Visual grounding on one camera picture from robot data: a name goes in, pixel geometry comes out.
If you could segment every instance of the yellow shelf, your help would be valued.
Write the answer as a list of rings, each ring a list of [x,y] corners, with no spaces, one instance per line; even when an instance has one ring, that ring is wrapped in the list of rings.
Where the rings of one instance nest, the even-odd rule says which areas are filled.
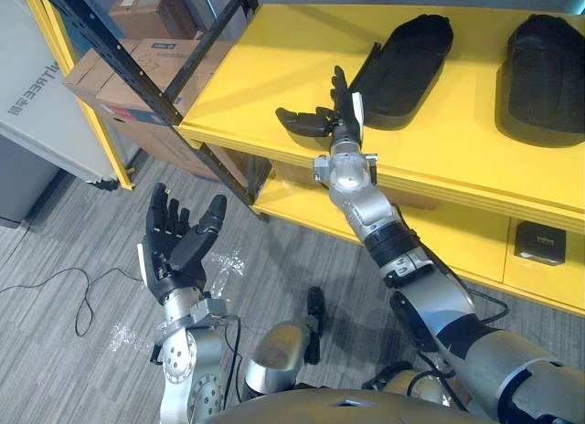
[[[272,172],[253,207],[357,242],[343,213],[318,185],[285,182]],[[402,207],[402,213],[420,239],[465,279],[585,315],[583,237],[568,234],[567,263],[551,267],[514,256],[516,221],[509,228],[509,217],[450,202],[433,210]]]
[[[399,131],[366,128],[382,186],[585,233],[585,144],[549,149],[495,127],[495,74],[512,31],[532,13],[409,5],[264,5],[179,126],[187,138],[309,167],[327,139],[299,138],[274,110],[331,106],[374,41],[420,14],[450,18],[452,50],[428,99]],[[583,16],[563,17],[585,32]]]

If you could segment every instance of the black power cord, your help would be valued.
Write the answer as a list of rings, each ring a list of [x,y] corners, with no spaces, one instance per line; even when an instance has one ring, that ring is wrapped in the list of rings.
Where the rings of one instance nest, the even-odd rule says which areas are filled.
[[[226,338],[226,343],[227,343],[229,349],[231,350],[231,352],[233,353],[233,357],[231,358],[231,365],[229,367],[228,381],[226,382],[226,396],[223,398],[223,408],[225,410],[226,405],[228,404],[229,387],[231,386],[231,378],[233,378],[233,375],[234,375],[234,369],[236,366],[236,358],[239,355],[239,358],[240,358],[239,363],[241,364],[242,357],[241,357],[241,354],[238,352],[239,339],[241,336],[241,319],[239,318],[239,316],[236,316],[236,315],[224,316],[224,319],[236,321],[238,323],[238,332],[236,333],[236,343],[234,344],[233,348],[231,347],[231,344],[228,341],[228,334],[227,334],[228,326],[227,325],[226,325],[226,330],[224,331],[224,337]],[[238,400],[241,403],[241,397],[239,396],[239,388],[238,388],[238,372],[236,373],[236,393],[238,394]]]
[[[242,354],[237,352],[234,349],[234,347],[231,345],[231,343],[229,342],[228,327],[229,327],[229,324],[226,325],[226,328],[223,331],[223,337],[226,340],[226,345],[228,346],[229,351],[231,351],[233,353],[233,355],[237,355],[239,358],[238,366],[236,367],[236,396],[238,397],[238,402],[241,403],[241,394],[239,393],[239,368],[241,367],[241,362],[244,359],[244,357],[242,356]]]
[[[402,223],[404,223],[404,226],[406,226],[407,229],[410,229],[408,223],[406,222],[406,220],[404,219],[404,217],[402,216],[402,211],[400,210],[400,207],[397,204],[392,204],[396,210],[399,213],[400,218],[402,219]],[[507,316],[510,313],[510,307],[508,307],[508,304],[505,303],[504,301],[501,301],[497,298],[495,298],[494,296],[490,296],[489,294],[485,294],[481,291],[477,291],[477,290],[473,290],[473,289],[469,289],[465,283],[462,281],[462,279],[457,275],[457,273],[455,273],[451,267],[449,267],[447,264],[445,264],[443,262],[443,260],[441,260],[437,254],[435,252],[433,252],[427,245],[425,245],[424,243],[420,243],[422,246],[422,249],[425,251],[425,253],[427,254],[427,256],[436,264],[436,266],[443,272],[443,273],[449,273],[450,275],[452,275],[460,284],[461,286],[470,294],[475,295],[475,296],[479,296],[480,298],[483,298],[489,302],[493,302],[496,303],[497,305],[499,305],[500,307],[502,307],[502,311],[498,314],[495,314],[493,316],[490,317],[486,317],[485,319],[482,319],[481,322],[482,323],[491,323],[491,322],[495,322],[498,321],[500,319],[502,319],[503,317]]]
[[[127,273],[126,271],[124,271],[118,267],[113,267],[113,268],[105,271],[104,273],[102,273],[100,276],[98,276],[93,281],[90,279],[89,273],[87,271],[85,271],[84,269],[82,269],[80,267],[67,267],[66,269],[63,269],[63,270],[60,270],[60,271],[53,273],[52,275],[50,275],[48,278],[46,278],[44,281],[40,282],[39,284],[11,285],[10,287],[6,287],[6,288],[0,290],[0,294],[4,293],[4,292],[8,292],[9,290],[15,290],[15,289],[30,290],[30,289],[37,289],[39,287],[43,287],[44,285],[48,284],[50,281],[54,280],[58,276],[66,273],[68,271],[78,271],[79,273],[81,273],[83,278],[85,278],[85,290],[83,291],[83,298],[81,299],[80,304],[77,307],[77,312],[75,313],[75,335],[78,337],[84,337],[88,333],[88,331],[90,330],[91,324],[93,323],[93,320],[95,318],[95,312],[93,311],[93,308],[91,307],[90,300],[88,298],[88,293],[90,292],[91,287],[93,287],[93,285],[96,282],[102,280],[103,278],[105,278],[106,276],[108,276],[110,273],[112,273],[114,271],[120,272],[122,274],[122,276],[124,276],[125,278],[128,278],[131,281],[142,282],[142,280],[134,278],[132,275],[130,275],[129,273]],[[81,331],[81,329],[80,329],[80,314],[81,314],[81,309],[83,308],[84,305],[87,306],[88,310],[90,311],[90,321],[88,322],[85,329],[83,329]]]
[[[457,396],[457,394],[455,394],[455,391],[452,389],[451,385],[447,382],[448,378],[452,378],[455,376],[455,371],[451,371],[451,372],[445,374],[444,372],[441,372],[439,370],[439,368],[434,363],[432,363],[432,360],[430,360],[421,351],[418,351],[417,354],[427,365],[429,365],[431,370],[421,372],[420,374],[417,374],[414,378],[412,378],[412,380],[409,383],[409,387],[407,388],[406,395],[409,397],[412,395],[412,389],[414,388],[414,385],[416,385],[416,383],[419,380],[421,380],[422,378],[424,378],[426,376],[436,376],[437,378],[439,378],[439,381],[441,382],[443,388],[447,391],[447,393],[449,394],[449,396],[451,397],[451,399],[453,400],[453,403],[455,403],[457,408],[459,408],[459,410],[466,412],[467,407],[463,404],[461,399]]]

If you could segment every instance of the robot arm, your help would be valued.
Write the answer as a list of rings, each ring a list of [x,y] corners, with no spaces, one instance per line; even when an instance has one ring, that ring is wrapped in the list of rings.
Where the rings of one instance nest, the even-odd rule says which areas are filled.
[[[201,260],[221,230],[226,198],[215,196],[192,228],[189,211],[183,208],[179,216],[178,201],[171,199],[167,205],[167,198],[165,186],[157,184],[138,257],[145,285],[165,309],[151,356],[165,374],[161,423],[187,424],[223,409],[217,327],[227,311],[224,301],[204,297]]]
[[[339,67],[333,84],[333,111],[276,114],[293,133],[333,135],[330,155],[314,161],[315,180],[328,186],[331,200],[380,267],[393,289],[391,307],[413,343],[421,351],[440,352],[492,419],[583,422],[583,374],[527,339],[480,322],[456,275],[373,185],[376,156],[361,153],[361,98],[349,93]]]

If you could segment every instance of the black metal frame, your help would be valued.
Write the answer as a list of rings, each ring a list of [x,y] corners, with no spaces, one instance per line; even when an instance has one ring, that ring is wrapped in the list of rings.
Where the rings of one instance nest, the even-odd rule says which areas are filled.
[[[226,24],[241,7],[247,15],[251,10],[256,12],[258,0],[229,0],[228,4],[219,14],[217,20],[208,32],[200,39],[197,47],[186,60],[186,63],[175,75],[165,92],[161,92],[154,82],[148,77],[132,56],[118,42],[118,39],[110,32],[103,22],[95,15],[84,0],[49,0],[62,16],[88,39],[96,52],[115,70],[115,72],[143,99],[143,101],[165,122],[172,127],[183,121],[183,116],[173,105],[173,101],[191,78],[197,66],[207,54],[213,43],[219,37]],[[258,188],[263,184],[268,173],[262,170],[257,173],[248,172],[248,191],[235,179],[228,169],[211,152],[207,145],[201,148],[192,148],[195,155],[219,177],[219,179],[247,206],[250,206]]]

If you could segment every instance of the small black box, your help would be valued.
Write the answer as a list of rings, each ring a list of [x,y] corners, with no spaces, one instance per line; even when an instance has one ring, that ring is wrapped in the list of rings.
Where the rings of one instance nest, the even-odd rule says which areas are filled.
[[[523,221],[516,228],[516,249],[514,254],[557,266],[565,262],[567,233],[562,229]]]

